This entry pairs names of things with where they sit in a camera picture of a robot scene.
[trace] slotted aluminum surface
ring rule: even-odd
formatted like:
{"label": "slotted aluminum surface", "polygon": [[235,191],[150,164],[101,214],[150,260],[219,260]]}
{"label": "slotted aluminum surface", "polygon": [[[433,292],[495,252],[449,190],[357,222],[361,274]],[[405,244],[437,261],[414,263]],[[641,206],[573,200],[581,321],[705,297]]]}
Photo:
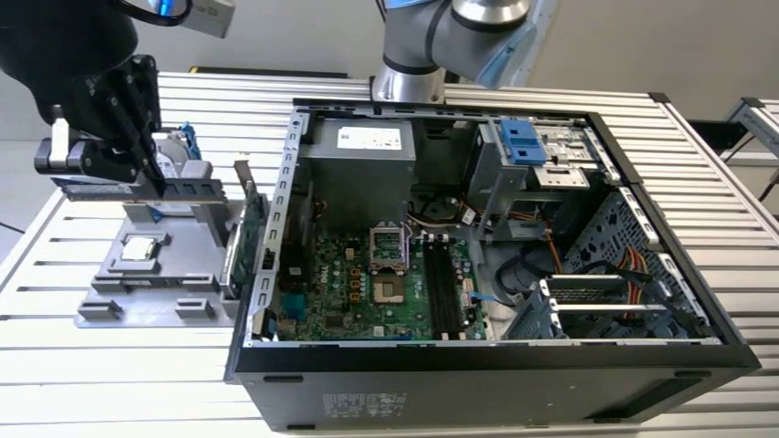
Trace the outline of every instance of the slotted aluminum surface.
{"label": "slotted aluminum surface", "polygon": [[[190,121],[197,126],[203,156],[215,164],[230,196],[242,196],[231,169],[238,159],[249,159],[261,190],[271,192],[295,97],[366,99],[369,83],[190,74],[161,77],[166,125]],[[730,171],[717,165],[718,158],[713,160],[714,154],[689,133],[674,108],[646,94],[486,91],[466,85],[450,86],[449,101],[604,115],[720,300],[754,344],[764,369],[642,425],[427,430],[425,435],[779,436],[776,223],[766,222],[754,199],[742,195]],[[6,316],[0,319],[0,424],[7,425],[0,436],[270,434],[243,387],[221,381],[230,329],[74,326],[71,318],[122,218],[118,204],[71,204],[55,195],[0,270],[0,278],[7,277],[0,283],[0,315]]]}

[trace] power supply label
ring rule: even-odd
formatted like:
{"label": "power supply label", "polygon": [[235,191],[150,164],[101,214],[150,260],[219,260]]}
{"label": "power supply label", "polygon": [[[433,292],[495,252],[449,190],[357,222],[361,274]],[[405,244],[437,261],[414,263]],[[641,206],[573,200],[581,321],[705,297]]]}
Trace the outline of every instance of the power supply label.
{"label": "power supply label", "polygon": [[398,128],[365,128],[345,126],[339,129],[339,149],[402,151]]}

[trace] green circuit board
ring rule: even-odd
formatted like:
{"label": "green circuit board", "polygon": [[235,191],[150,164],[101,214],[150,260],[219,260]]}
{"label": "green circuit board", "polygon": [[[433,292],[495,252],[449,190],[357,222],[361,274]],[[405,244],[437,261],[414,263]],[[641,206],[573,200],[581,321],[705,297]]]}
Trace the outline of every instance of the green circuit board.
{"label": "green circuit board", "polygon": [[[463,243],[450,245],[454,267],[474,281]],[[305,318],[283,311],[283,338],[295,340],[431,340],[430,298],[425,283],[422,240],[410,242],[410,269],[403,276],[369,271],[369,237],[319,235],[315,239],[313,278],[306,292]],[[459,305],[463,286],[455,282]],[[465,325],[467,339],[485,339],[479,307]],[[461,307],[461,320],[469,311]]]}

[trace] blue latch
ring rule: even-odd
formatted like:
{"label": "blue latch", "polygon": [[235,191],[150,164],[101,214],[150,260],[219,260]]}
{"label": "blue latch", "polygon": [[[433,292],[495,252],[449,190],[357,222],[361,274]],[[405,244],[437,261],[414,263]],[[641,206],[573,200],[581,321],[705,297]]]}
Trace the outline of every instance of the blue latch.
{"label": "blue latch", "polygon": [[198,146],[198,135],[195,134],[195,128],[190,125],[190,122],[186,121],[182,128],[179,128],[185,135],[187,136],[187,143],[190,149],[190,159],[191,160],[202,160],[203,157],[201,155],[201,147]]}
{"label": "blue latch", "polygon": [[538,140],[537,129],[529,120],[503,119],[498,122],[501,140],[509,148],[511,164],[542,165],[547,162],[547,153]]}

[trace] gray floor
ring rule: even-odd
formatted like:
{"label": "gray floor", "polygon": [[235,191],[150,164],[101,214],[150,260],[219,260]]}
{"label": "gray floor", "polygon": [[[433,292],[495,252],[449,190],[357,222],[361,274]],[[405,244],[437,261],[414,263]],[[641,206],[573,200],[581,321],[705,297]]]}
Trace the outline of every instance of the gray floor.
{"label": "gray floor", "polygon": [[[54,192],[50,178],[34,169],[35,141],[0,141],[0,222],[27,229]],[[0,261],[22,235],[0,227]]]}

